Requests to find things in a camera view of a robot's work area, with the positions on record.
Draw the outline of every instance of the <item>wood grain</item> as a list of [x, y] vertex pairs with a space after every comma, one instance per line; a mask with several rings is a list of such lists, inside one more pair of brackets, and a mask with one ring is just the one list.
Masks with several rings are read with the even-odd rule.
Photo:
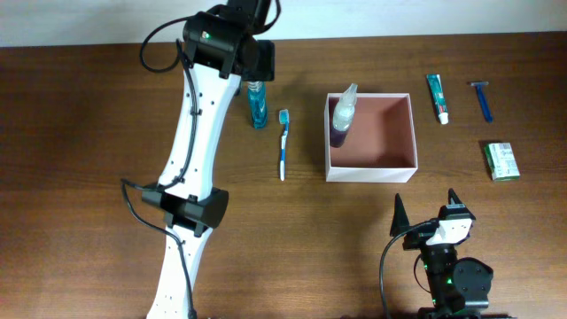
[[[166, 65], [171, 43], [148, 60]], [[399, 192], [410, 221], [435, 216], [453, 187], [477, 216], [460, 256], [493, 267], [489, 313], [562, 318], [567, 311], [567, 34], [283, 41], [268, 85], [269, 122], [229, 109], [214, 184], [229, 209], [196, 283], [200, 317], [381, 317], [380, 253]], [[137, 45], [0, 50], [0, 317], [141, 318], [165, 239], [129, 214], [119, 178], [152, 182], [165, 165], [182, 71], [150, 74]], [[440, 126], [424, 75], [441, 74]], [[487, 124], [468, 81], [484, 80]], [[328, 92], [410, 93], [419, 169], [408, 183], [326, 183]], [[291, 115], [287, 179], [277, 176], [277, 111]], [[522, 174], [493, 183], [479, 143], [510, 142]], [[160, 214], [143, 206], [153, 222]], [[431, 304], [412, 276], [416, 253], [386, 261], [392, 310]]]

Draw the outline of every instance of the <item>purple liquid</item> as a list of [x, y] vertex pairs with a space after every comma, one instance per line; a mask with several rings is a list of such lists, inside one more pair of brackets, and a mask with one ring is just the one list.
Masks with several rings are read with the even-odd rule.
[[343, 144], [345, 143], [345, 139], [346, 139], [346, 134], [348, 133], [348, 130], [346, 131], [339, 131], [338, 129], [335, 129], [332, 125], [330, 126], [330, 134], [329, 134], [329, 144], [332, 147], [341, 147], [343, 146]]

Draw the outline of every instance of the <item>soap box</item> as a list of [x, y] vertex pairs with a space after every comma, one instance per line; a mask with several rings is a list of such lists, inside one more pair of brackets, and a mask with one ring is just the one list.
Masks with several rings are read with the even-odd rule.
[[516, 159], [510, 143], [492, 143], [485, 147], [488, 166], [493, 172], [493, 181], [509, 181], [520, 178]]

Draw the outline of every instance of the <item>white toothbrush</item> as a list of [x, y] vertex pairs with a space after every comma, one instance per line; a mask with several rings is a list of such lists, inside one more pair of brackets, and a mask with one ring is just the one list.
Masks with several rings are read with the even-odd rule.
[[285, 141], [290, 130], [290, 113], [287, 109], [280, 111], [280, 124], [285, 124], [285, 130], [282, 134], [282, 155], [280, 156], [280, 180], [283, 181], [285, 179]]

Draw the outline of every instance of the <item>open cardboard box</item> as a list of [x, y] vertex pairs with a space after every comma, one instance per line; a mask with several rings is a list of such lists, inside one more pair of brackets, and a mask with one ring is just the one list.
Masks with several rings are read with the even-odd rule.
[[325, 106], [327, 182], [407, 182], [417, 170], [409, 94], [357, 94], [345, 143], [334, 148], [329, 145], [329, 129], [340, 96], [330, 93]]

